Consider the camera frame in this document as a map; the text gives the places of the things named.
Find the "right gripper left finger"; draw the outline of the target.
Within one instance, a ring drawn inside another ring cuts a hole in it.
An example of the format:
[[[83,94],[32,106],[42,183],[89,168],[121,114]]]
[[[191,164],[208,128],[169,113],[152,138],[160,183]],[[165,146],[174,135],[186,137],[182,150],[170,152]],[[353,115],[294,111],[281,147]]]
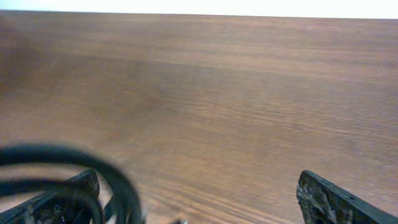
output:
[[[80,202],[44,192],[1,213],[1,223],[89,223],[91,212]]]

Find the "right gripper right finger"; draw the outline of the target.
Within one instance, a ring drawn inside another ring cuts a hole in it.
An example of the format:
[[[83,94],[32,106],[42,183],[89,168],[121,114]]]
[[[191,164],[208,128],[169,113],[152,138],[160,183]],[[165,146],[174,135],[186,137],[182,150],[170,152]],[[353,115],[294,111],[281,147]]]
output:
[[[304,170],[296,196],[305,224],[397,224],[397,217]]]

